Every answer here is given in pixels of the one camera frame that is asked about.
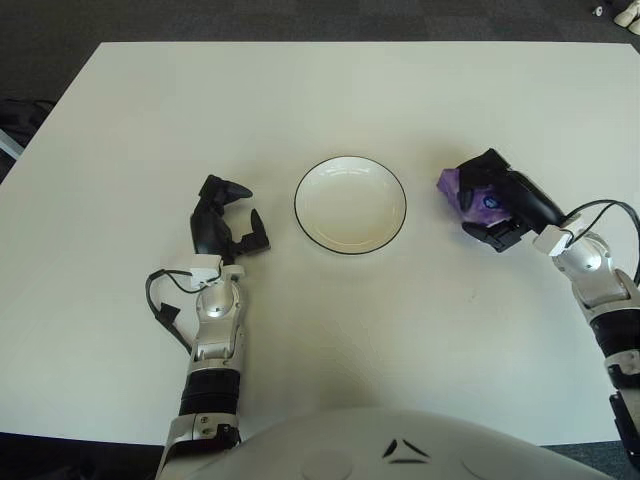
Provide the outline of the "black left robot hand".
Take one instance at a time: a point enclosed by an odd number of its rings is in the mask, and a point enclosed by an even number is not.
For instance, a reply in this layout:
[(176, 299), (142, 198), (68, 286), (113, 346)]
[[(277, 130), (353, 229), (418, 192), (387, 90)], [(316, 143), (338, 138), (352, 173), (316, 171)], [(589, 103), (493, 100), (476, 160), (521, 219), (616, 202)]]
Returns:
[(190, 217), (190, 230), (196, 254), (219, 255), (224, 265), (232, 265), (240, 256), (261, 253), (270, 248), (262, 219), (251, 210), (251, 231), (236, 242), (224, 221), (225, 206), (240, 199), (251, 198), (248, 188), (208, 175), (199, 191), (199, 200)]

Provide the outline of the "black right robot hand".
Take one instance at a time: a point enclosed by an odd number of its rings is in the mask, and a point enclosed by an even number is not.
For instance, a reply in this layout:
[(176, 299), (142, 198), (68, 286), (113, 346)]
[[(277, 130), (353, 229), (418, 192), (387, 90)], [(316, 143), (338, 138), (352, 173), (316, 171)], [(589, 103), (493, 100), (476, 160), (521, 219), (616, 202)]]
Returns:
[(565, 218), (546, 193), (494, 149), (460, 164), (456, 171), (462, 229), (498, 253), (519, 243), (525, 234), (539, 234)]

